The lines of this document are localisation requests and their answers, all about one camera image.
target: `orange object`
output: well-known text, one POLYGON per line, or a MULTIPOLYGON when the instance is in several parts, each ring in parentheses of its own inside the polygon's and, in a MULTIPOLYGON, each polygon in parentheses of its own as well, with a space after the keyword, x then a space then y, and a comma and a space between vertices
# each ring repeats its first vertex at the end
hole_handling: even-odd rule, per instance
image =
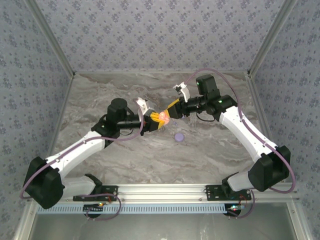
POLYGON ((164 111, 159 113, 159 119, 164 121, 164 125, 170 122, 170 117, 164 111))

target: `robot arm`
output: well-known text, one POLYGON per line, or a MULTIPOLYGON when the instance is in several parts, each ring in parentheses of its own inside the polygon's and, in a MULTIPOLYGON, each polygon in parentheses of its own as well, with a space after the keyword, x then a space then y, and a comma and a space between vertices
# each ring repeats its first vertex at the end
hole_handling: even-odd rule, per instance
POLYGON ((97 183, 100 181, 94 176, 90 174, 77 178, 66 178, 66 176, 86 158, 113 143, 112 140, 102 137, 117 139, 121 129, 140 128, 141 124, 143 128, 140 134, 143 136, 145 132, 156 131, 164 125, 165 122, 159 119, 159 114, 154 111, 148 101, 138 98, 136 102, 143 114, 143 119, 128 108, 124 99, 116 98, 108 106, 107 114, 102 116, 83 138, 46 159, 41 157, 33 159, 24 185, 40 168, 45 165, 50 166, 40 172, 25 191, 44 209, 51 208, 61 198, 89 195, 92 192, 100 194, 101 192, 96 190, 97 183))
POLYGON ((229 95, 220 95, 213 76, 205 75, 196 79, 201 96, 183 97, 172 102, 164 111, 170 118, 180 119, 191 113, 206 111, 215 120, 227 127, 243 144, 249 152, 253 167, 248 172, 238 172, 228 176, 222 181, 222 189, 226 196, 244 190, 255 188, 261 192, 289 176, 289 170, 269 148, 257 140, 244 126, 242 120, 269 146, 275 148, 290 163, 290 151, 286 146, 278 147, 274 142, 265 137, 242 113, 239 116, 238 104, 229 95))

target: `cable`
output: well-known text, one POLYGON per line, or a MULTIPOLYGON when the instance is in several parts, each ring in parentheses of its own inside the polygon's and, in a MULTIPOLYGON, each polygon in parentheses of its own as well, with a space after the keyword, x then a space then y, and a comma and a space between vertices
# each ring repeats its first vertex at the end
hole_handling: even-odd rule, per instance
POLYGON ((239 197, 240 197, 241 199, 244 199, 244 200, 245 200, 245 205, 244 205, 244 207, 246 207, 246 206, 247 206, 247 199, 246 199, 246 197, 243 196, 242 194, 239 194, 239 197))
POLYGON ((213 119, 213 120, 204 120, 204 119, 202 119, 202 118, 199 117, 198 113, 196 113, 195 115, 196 115, 196 117, 197 117, 199 120, 201 120, 201 121, 203 121, 203 122, 214 122, 214 121, 215 121, 215 119, 213 119))
POLYGON ((88 220, 92 220, 92 221, 108 221, 108 220, 111 220, 111 219, 114 219, 116 216, 119 215, 120 211, 121 211, 121 207, 122 207, 122 203, 121 203, 121 200, 120 198, 117 196, 117 195, 114 195, 114 194, 111 194, 111 193, 101 193, 101 194, 93 194, 93 195, 80 195, 80 197, 103 197, 103 196, 108 196, 108 197, 114 197, 117 199, 117 201, 119 202, 119 208, 118 210, 116 211, 115 214, 113 214, 112 216, 110 217, 103 217, 103 218, 91 218, 89 217, 89 212, 90 210, 92 209, 92 207, 90 207, 86 213, 85 213, 85 216, 87 217, 88 220))
POLYGON ((290 164, 287 162, 287 160, 275 149, 273 148, 272 146, 270 146, 266 141, 264 141, 262 138, 260 138, 249 126, 248 124, 246 123, 246 120, 243 119, 243 114, 242 114, 242 107, 241 107, 241 103, 240 103, 240 99, 239 99, 239 96, 238 94, 236 93, 235 89, 232 87, 232 85, 230 84, 230 82, 226 79, 226 77, 218 72, 217 70, 215 69, 212 69, 212 68, 201 68, 197 71, 195 71, 184 83, 187 84, 197 73, 199 72, 202 72, 202 71, 211 71, 211 72, 214 72, 216 73, 217 75, 219 75, 224 81, 225 83, 230 87, 230 89, 232 90, 233 94, 235 95, 235 98, 236 98, 236 101, 237 101, 237 104, 238 104, 238 112, 239 112, 239 116, 240 116, 240 119, 243 123, 243 125, 246 127, 246 129, 256 138, 258 139, 264 146, 266 146, 268 149, 270 149, 272 152, 274 152, 280 159, 281 161, 284 163, 284 165, 288 168, 289 172, 290 172, 290 175, 291 175, 291 178, 292 178, 292 185, 291 187, 289 188, 289 190, 286 190, 286 191, 281 191, 281 190, 278 190, 278 189, 275 189, 273 187, 270 187, 269 189, 277 192, 277 193, 281 193, 281 194, 288 194, 288 193, 291 193, 295 187, 296 187, 296 177, 295 177, 295 174, 294 174, 294 171, 292 170, 290 164))
POLYGON ((127 138, 111 138, 111 137, 105 137, 105 136, 94 136, 91 138, 88 138, 85 141, 79 142, 78 144, 74 145, 73 147, 71 147, 70 149, 68 149, 67 151, 65 151, 64 153, 62 153, 60 156, 58 156, 56 159, 52 160, 51 162, 47 163, 46 165, 44 165, 43 167, 41 167, 39 170, 37 170, 29 179, 28 181, 26 181, 26 183, 24 184, 24 186, 22 187, 22 190, 20 192, 20 198, 21 199, 31 199, 31 197, 29 196, 24 196, 24 192, 26 191, 27 187, 29 186, 29 184, 33 181, 33 179, 35 179, 36 176, 38 176, 44 169, 48 168, 49 166, 51 166, 52 164, 56 163, 57 160, 62 159, 64 156, 68 155, 69 153, 71 153, 72 151, 74 151, 75 149, 77 149, 78 147, 80 147, 81 145, 90 142, 92 140, 97 140, 97 139, 103 139, 103 140, 108 140, 108 141, 114 141, 114 142, 123 142, 123 141, 129 141, 131 139, 134 139, 135 137, 137 137, 142 129, 144 128, 144 115, 140 109, 140 106, 138 105, 138 113, 141 119, 141 125, 139 128, 139 131, 137 133, 135 133, 133 136, 127 137, 127 138))
POLYGON ((252 205, 251 205, 251 207, 250 207, 250 210, 245 214, 245 215, 242 215, 242 216, 238 216, 237 214, 235 214, 234 212, 232 212, 232 211, 229 211, 229 210, 227 210, 227 212, 229 213, 229 214, 232 214, 232 215, 234 215, 236 218, 238 218, 238 219, 244 219, 244 218, 246 218, 246 217, 248 217, 251 213, 252 213, 252 211, 254 210, 254 208, 255 208, 255 205, 256 205, 256 198, 255 198, 255 194, 254 194, 254 191, 252 191, 252 190, 250 190, 251 191, 251 194, 252 194, 252 205))
POLYGON ((120 132, 120 134, 121 134, 122 136, 129 136, 129 135, 131 135, 133 132, 134 132, 134 129, 132 129, 131 132, 128 133, 128 134, 123 134, 123 133, 121 133, 121 132, 120 132))

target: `wall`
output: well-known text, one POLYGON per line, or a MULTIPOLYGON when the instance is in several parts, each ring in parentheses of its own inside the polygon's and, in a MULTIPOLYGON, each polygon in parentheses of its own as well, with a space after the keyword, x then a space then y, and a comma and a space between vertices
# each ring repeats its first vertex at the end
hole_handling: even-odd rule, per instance
POLYGON ((37 0, 74 71, 246 70, 283 0, 37 0))
POLYGON ((320 2, 300 0, 255 83, 274 140, 291 149, 298 191, 320 239, 320 2))
POLYGON ((69 79, 22 0, 0 1, 0 239, 12 239, 30 161, 45 157, 69 79))

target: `yellow object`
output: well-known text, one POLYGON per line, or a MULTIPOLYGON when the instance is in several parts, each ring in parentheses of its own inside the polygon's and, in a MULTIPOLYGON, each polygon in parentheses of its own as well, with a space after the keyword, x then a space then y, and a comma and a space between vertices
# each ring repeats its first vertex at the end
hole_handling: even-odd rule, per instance
POLYGON ((166 110, 164 110, 164 113, 170 118, 170 114, 168 112, 168 109, 171 108, 173 105, 175 105, 176 103, 180 102, 180 99, 176 99, 174 100, 172 103, 170 103, 170 105, 166 108, 166 110))
POLYGON ((169 112, 168 112, 168 109, 164 110, 164 113, 165 113, 168 117, 170 117, 169 112))
POLYGON ((179 102, 179 98, 176 99, 175 101, 173 101, 172 103, 170 103, 170 105, 167 107, 167 109, 171 108, 173 105, 175 105, 177 102, 179 102))
POLYGON ((152 121, 159 123, 158 129, 160 129, 165 124, 165 121, 159 119, 159 113, 157 112, 151 113, 150 118, 152 121))

